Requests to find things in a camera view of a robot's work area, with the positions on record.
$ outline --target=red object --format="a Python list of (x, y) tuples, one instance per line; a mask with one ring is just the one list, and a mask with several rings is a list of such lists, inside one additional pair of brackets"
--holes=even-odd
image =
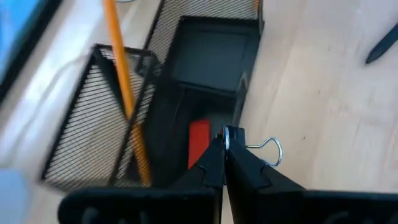
[(189, 126), (188, 169), (190, 169), (210, 144), (210, 122), (206, 119), (191, 122)]

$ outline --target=light wood surface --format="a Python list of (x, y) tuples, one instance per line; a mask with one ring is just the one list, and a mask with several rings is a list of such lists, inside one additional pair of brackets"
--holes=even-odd
[[(118, 4), (126, 46), (143, 46), (158, 4)], [(398, 45), (364, 66), (398, 21), (398, 1), (265, 0), (264, 16), (241, 118), (246, 142), (279, 138), (277, 170), (306, 188), (398, 192)], [(64, 1), (1, 105), (0, 165), (30, 180), (27, 223), (57, 222), (63, 195), (37, 176), (95, 42), (109, 43), (101, 1)], [(273, 146), (252, 151), (277, 157)], [(223, 208), (231, 223), (227, 196)]]
[(241, 118), (246, 141), (278, 137), (278, 170), (306, 188), (398, 192), (398, 45), (364, 66), (398, 21), (398, 1), (269, 0), (264, 8)]

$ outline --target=desk organizer compartment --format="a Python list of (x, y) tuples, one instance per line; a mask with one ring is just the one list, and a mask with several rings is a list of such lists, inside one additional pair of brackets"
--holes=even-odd
[(259, 20), (256, 0), (162, 0), (145, 48), (165, 62), (182, 16)]
[[(236, 91), (226, 92), (192, 88), (172, 80), (161, 83), (152, 98), (143, 130), (153, 186), (166, 188), (187, 171), (190, 123), (209, 120), (212, 136), (224, 125), (237, 126), (246, 84), (242, 79)], [(137, 177), (134, 163), (129, 170)]]
[(219, 91), (235, 91), (250, 79), (259, 46), (255, 20), (187, 17), (180, 19), (164, 75)]
[[(109, 68), (109, 63), (103, 57), (98, 60), (96, 53), (114, 59), (110, 46), (93, 47), (41, 175), (45, 183), (66, 192), (83, 187), (141, 185), (125, 176), (130, 160), (135, 159), (132, 149), (136, 144), (132, 137), (123, 146), (128, 120), (116, 68), (108, 60), (113, 72), (103, 73), (103, 64)], [(155, 91), (155, 67), (159, 64), (148, 50), (126, 48), (126, 56), (136, 97), (131, 119), (141, 124)]]

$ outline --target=black plastic edge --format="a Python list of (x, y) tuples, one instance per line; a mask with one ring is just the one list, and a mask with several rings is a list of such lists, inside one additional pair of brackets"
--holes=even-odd
[(227, 97), (232, 97), (235, 98), (236, 92), (234, 91), (226, 91), (226, 90), (219, 90), (217, 88), (209, 87), (209, 86), (204, 86), (204, 85), (199, 85), (199, 84), (194, 84), (194, 83), (187, 83), (187, 82), (182, 82), (182, 81), (175, 81), (178, 83), (180, 86), (192, 89), (192, 90), (200, 90), (200, 91), (205, 91), (208, 93), (216, 93), (217, 95), (220, 96), (227, 96)]
[(28, 32), (28, 38), (22, 41), (18, 53), (6, 68), (4, 80), (0, 84), (0, 104), (6, 98), (7, 92), (11, 89), (18, 77), (17, 74), (19, 74), (24, 67), (62, 1), (63, 0), (47, 1), (47, 5), (42, 10), (37, 22), (33, 25), (30, 32)]
[(169, 187), (171, 190), (211, 187), (223, 190), (225, 150), (221, 139), (212, 139), (199, 160)]
[(230, 23), (231, 25), (236, 24), (247, 24), (257, 27), (257, 19), (237, 19), (237, 18), (225, 18), (225, 17), (208, 17), (208, 16), (181, 16), (180, 21), (198, 21), (198, 22), (213, 22), (215, 19), (222, 23)]

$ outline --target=black pen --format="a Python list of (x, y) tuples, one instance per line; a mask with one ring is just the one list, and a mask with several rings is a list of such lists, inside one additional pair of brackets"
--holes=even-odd
[(381, 57), (398, 40), (398, 24), (370, 51), (365, 63), (370, 64)]

